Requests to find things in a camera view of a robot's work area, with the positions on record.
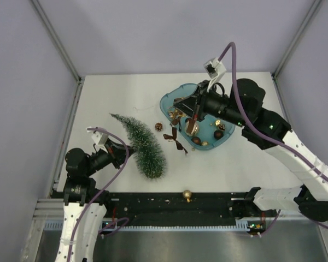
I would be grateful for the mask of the gold glitter ball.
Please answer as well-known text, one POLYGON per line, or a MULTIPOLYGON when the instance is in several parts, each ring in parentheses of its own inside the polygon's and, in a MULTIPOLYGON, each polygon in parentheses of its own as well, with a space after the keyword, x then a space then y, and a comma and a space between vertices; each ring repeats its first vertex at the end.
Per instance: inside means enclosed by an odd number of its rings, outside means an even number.
POLYGON ((192 192, 190 190, 184 190, 183 191, 183 198, 190 203, 191 202, 191 198, 192 198, 192 192))

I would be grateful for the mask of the large frosted pine cone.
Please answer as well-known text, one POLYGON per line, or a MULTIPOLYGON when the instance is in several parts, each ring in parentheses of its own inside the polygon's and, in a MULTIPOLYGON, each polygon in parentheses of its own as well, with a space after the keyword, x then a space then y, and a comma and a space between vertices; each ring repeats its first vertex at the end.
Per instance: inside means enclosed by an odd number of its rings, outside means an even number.
POLYGON ((163 130, 163 124, 160 123, 160 122, 156 123, 155 124, 155 130, 158 131, 158 132, 162 131, 163 130))

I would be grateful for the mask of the small green christmas tree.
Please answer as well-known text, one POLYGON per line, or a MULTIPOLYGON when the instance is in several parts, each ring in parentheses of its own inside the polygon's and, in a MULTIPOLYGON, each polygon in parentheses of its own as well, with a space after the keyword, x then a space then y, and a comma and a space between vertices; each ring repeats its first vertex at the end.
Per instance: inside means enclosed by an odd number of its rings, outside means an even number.
POLYGON ((166 157, 151 129, 134 117, 119 114, 111 116, 121 123, 127 133, 139 173, 150 180, 161 178, 167 168, 166 157))

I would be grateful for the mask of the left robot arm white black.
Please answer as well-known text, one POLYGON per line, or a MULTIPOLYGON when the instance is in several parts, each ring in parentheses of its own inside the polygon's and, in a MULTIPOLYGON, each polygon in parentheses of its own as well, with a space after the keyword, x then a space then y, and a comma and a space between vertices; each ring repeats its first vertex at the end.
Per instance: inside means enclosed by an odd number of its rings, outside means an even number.
POLYGON ((65 156, 67 179, 63 189, 63 227, 56 261, 92 261, 103 217, 111 214, 113 203, 106 190, 96 188, 92 175, 112 164, 120 169, 135 150, 118 144, 107 135, 95 133, 100 149, 91 154, 80 148, 65 156))

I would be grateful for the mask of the brown ribbon gold berry sprig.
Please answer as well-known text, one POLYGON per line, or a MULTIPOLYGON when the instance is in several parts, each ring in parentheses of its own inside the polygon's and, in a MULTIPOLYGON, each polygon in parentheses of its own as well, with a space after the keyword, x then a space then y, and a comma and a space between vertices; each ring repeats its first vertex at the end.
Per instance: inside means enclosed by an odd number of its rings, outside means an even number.
POLYGON ((179 136, 186 139, 186 141, 191 145, 192 148, 196 148, 196 146, 201 146, 202 139, 200 138, 201 144, 196 145, 191 140, 194 136, 187 136, 185 134, 185 121, 189 117, 187 117, 184 113, 173 107, 173 101, 174 98, 170 98, 169 96, 164 96, 160 100, 160 109, 169 120, 169 126, 171 127, 172 131, 171 134, 164 134, 163 137, 165 140, 173 141, 178 151, 183 151, 185 154, 188 154, 188 149, 183 145, 183 141, 179 139, 179 136))

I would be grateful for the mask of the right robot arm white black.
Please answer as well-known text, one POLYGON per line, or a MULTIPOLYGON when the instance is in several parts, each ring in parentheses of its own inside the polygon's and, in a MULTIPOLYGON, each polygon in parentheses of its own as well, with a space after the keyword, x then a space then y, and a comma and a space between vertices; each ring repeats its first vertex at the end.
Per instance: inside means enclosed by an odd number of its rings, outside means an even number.
POLYGON ((174 99, 173 106, 194 121, 211 115, 242 127, 243 137, 283 163, 302 182, 295 188, 252 188, 244 202, 246 213, 298 211, 313 221, 327 222, 328 167, 281 115, 263 108, 265 90, 251 79, 234 81, 230 95, 219 94, 208 84, 208 80, 200 82, 189 96, 174 99))

